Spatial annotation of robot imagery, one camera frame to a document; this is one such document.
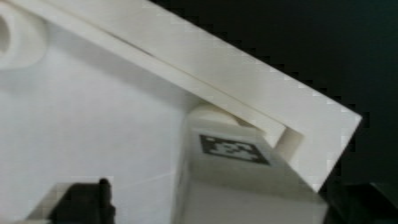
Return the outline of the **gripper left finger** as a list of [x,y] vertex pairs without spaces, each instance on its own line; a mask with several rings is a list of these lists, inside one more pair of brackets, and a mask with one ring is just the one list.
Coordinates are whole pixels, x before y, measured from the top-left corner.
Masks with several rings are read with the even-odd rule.
[[115,224],[112,185],[105,178],[71,185],[48,219],[51,224]]

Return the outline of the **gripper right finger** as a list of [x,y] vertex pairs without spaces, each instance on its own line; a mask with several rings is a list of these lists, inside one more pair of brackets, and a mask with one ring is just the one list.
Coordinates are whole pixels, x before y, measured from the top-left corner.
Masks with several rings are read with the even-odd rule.
[[330,186],[330,224],[398,224],[398,186],[387,183]]

